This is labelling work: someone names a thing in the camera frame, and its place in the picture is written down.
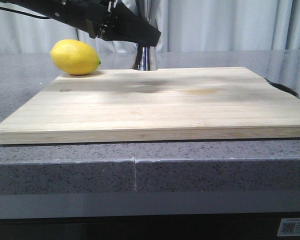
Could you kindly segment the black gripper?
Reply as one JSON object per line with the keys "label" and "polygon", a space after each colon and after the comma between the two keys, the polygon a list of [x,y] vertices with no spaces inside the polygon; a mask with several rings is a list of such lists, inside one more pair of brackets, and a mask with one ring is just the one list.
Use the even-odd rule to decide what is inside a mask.
{"label": "black gripper", "polygon": [[92,39],[155,47],[161,32],[121,0],[46,0],[47,16],[88,33]]}

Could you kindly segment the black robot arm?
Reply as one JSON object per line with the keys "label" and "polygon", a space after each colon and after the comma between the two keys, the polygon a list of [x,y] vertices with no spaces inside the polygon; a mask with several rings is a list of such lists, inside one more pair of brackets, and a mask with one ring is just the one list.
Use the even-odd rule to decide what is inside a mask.
{"label": "black robot arm", "polygon": [[4,0],[88,33],[92,39],[155,47],[161,32],[120,0]]}

